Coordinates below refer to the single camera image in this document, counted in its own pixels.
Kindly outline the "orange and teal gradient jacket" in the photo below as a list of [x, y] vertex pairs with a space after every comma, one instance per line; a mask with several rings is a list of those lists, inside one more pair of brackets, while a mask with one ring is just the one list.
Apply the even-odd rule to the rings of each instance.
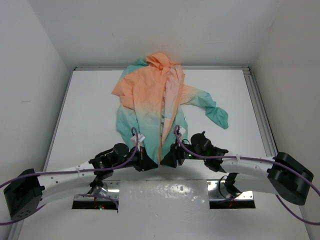
[[147, 155], [156, 163], [170, 151], [176, 140], [176, 125], [188, 129], [182, 105], [205, 110], [205, 115], [227, 129], [228, 113], [217, 106], [211, 95], [185, 84], [183, 67], [157, 52], [128, 66], [112, 90], [120, 99], [116, 129], [123, 141], [133, 147], [131, 129], [145, 136]]

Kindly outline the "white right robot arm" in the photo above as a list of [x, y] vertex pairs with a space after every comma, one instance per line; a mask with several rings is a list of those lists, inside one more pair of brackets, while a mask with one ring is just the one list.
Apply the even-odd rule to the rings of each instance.
[[194, 134], [189, 144], [176, 141], [160, 164], [176, 168], [184, 160], [202, 160], [213, 172], [227, 175], [221, 194], [235, 197], [253, 191], [278, 195], [303, 206], [310, 190], [313, 173], [285, 152], [267, 159], [231, 156], [228, 150], [214, 146], [205, 134]]

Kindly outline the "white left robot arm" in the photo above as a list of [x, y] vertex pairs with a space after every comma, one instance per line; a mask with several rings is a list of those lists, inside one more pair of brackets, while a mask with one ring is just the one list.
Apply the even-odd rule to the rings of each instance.
[[1, 184], [12, 223], [21, 221], [46, 204], [73, 195], [90, 195], [115, 170], [134, 168], [145, 172], [158, 168], [142, 146], [117, 143], [82, 164], [51, 172], [30, 168]]

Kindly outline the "shiny metal base plate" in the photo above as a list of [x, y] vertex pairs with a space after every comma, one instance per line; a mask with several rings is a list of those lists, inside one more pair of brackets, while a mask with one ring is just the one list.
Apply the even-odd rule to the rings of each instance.
[[[222, 204], [231, 200], [250, 202], [254, 200], [253, 193], [246, 191], [231, 196], [224, 191], [222, 180], [144, 180], [133, 181], [132, 186], [138, 189], [140, 193], [150, 193], [152, 196], [160, 194], [166, 198], [182, 198], [191, 197], [193, 200], [203, 196], [203, 200], [217, 202]], [[119, 202], [119, 197], [123, 197], [125, 193], [133, 196], [133, 190], [124, 189], [126, 182], [124, 181], [104, 181], [103, 186], [95, 188], [92, 193], [80, 194], [74, 196], [74, 202], [94, 201], [102, 203], [115, 204]]]

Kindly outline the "aluminium frame rail back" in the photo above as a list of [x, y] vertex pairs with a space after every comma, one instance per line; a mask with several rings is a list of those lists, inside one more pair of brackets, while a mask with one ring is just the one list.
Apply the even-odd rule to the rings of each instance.
[[[249, 71], [248, 66], [241, 65], [183, 65], [184, 70], [242, 70]], [[93, 66], [76, 66], [75, 71], [120, 71], [125, 70], [126, 66], [110, 65], [93, 65]]]

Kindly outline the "aluminium frame rail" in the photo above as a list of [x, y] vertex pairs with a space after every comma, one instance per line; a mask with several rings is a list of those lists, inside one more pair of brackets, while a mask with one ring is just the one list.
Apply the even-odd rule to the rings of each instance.
[[267, 113], [263, 104], [255, 75], [249, 67], [246, 67], [243, 70], [243, 75], [249, 92], [265, 153], [268, 157], [275, 156], [278, 153], [278, 148], [269, 123], [269, 119], [267, 117]]
[[[249, 71], [248, 66], [241, 65], [183, 65], [184, 70], [242, 70]], [[120, 71], [125, 70], [126, 66], [110, 65], [93, 65], [93, 66], [76, 66], [75, 71]]]

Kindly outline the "aluminium frame rail right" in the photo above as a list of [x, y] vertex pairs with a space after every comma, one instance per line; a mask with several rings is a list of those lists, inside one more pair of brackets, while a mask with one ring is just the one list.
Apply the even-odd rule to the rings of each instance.
[[249, 92], [265, 153], [268, 157], [275, 156], [278, 153], [278, 148], [269, 123], [269, 119], [267, 117], [267, 113], [263, 104], [255, 75], [249, 67], [246, 67], [243, 70], [243, 75]]

